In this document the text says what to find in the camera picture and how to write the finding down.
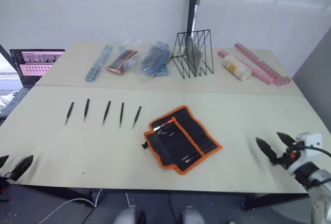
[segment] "laptop screen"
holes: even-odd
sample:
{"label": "laptop screen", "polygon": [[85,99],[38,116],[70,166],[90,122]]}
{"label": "laptop screen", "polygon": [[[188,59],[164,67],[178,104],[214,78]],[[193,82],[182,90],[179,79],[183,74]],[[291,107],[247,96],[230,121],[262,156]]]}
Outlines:
{"label": "laptop screen", "polygon": [[63,49],[11,49],[15,64],[24,87],[32,87],[64,53]]}

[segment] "white cable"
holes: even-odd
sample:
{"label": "white cable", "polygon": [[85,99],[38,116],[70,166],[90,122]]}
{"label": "white cable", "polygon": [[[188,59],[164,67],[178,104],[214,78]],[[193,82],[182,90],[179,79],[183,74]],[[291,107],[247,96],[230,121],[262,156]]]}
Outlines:
{"label": "white cable", "polygon": [[42,224],[45,220],[47,220],[52,214],[54,214],[58,209],[60,209],[61,207],[63,207],[64,205],[66,205],[67,203],[69,202],[73,202],[73,201],[86,201],[88,202],[89,204],[91,204],[93,207],[97,207],[97,203],[98,203],[98,198],[99,198],[99,195],[101,193],[102,189],[99,190],[98,194],[97,194],[97,198],[95,199],[95,203],[91,202],[90,200],[88,199],[85,199],[85,198],[75,198],[75,199],[71,199],[69,201],[66,201],[64,203],[62,203],[59,207],[57,207],[56,209],[54,209],[48,216],[46,216],[41,222],[39,222],[38,224]]}
{"label": "white cable", "polygon": [[131,204],[130,204],[130,200],[129,200],[129,196],[128,196],[128,194],[125,193],[125,196],[126,196],[126,201],[128,202],[129,207],[131,207]]}

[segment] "table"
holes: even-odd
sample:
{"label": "table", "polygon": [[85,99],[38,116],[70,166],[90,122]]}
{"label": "table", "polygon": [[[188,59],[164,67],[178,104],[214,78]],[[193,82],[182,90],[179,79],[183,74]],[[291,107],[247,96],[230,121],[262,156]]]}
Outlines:
{"label": "table", "polygon": [[[86,99],[89,113],[83,122]],[[101,126],[108,100],[111,108]],[[67,125],[70,103],[75,105]],[[121,129],[119,113],[125,102]],[[164,170],[141,144],[148,123],[186,104],[223,149],[188,172]],[[139,120],[133,119],[142,106]],[[276,135],[321,132],[326,150],[330,134],[302,96],[163,92],[128,89],[35,86],[0,127],[2,153],[11,159],[35,155],[18,183],[112,189],[164,189],[216,192],[300,193],[304,189],[280,166],[272,168],[256,145],[267,140],[280,155]],[[316,164],[331,170],[329,158]]]}
{"label": "table", "polygon": [[[37,85],[302,96],[301,91],[293,81],[280,87],[273,84],[267,85],[254,77],[245,82],[239,81],[220,65],[220,57],[217,55],[217,52],[221,50],[221,48],[213,49],[214,74],[208,72],[206,76],[203,75],[201,77],[183,79],[173,61],[170,61],[168,63],[170,76],[168,77],[149,78],[130,70],[119,76],[107,70],[102,70],[93,83],[86,82],[84,80],[86,74],[105,45],[105,43],[100,42],[73,43],[52,68],[38,81]],[[118,46],[115,45],[113,46],[113,51],[107,65],[118,56],[117,47]],[[225,50],[244,61],[248,61],[248,59],[236,49]],[[287,75],[284,68],[271,51],[252,51],[262,57],[281,75]]]}

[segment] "metal file holder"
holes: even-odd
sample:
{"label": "metal file holder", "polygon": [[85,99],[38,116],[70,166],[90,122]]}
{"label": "metal file holder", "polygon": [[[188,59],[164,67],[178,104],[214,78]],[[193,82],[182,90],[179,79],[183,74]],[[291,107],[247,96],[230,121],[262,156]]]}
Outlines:
{"label": "metal file holder", "polygon": [[210,30],[177,33],[171,59],[183,79],[185,79],[185,74],[189,78],[191,78],[191,74],[194,77],[207,75],[208,71],[214,74]]}

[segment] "laptop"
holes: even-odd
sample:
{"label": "laptop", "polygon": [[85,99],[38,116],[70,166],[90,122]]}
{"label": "laptop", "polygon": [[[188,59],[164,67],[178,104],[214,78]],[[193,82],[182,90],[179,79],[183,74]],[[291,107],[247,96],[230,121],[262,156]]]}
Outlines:
{"label": "laptop", "polygon": [[9,50],[23,88],[13,100],[1,110],[0,118],[6,118],[21,102],[36,82],[52,67],[64,53],[64,49],[12,49]]}

